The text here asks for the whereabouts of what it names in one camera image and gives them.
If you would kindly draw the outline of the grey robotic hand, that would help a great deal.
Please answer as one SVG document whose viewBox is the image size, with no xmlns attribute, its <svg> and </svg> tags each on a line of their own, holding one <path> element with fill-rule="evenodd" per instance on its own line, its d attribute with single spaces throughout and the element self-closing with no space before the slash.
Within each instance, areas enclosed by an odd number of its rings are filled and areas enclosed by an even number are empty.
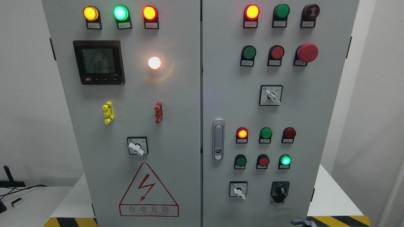
<svg viewBox="0 0 404 227">
<path fill-rule="evenodd" d="M 317 227 L 314 221 L 309 221 L 305 219 L 294 219 L 290 221 L 292 225 L 302 225 L 302 227 Z"/>
</svg>

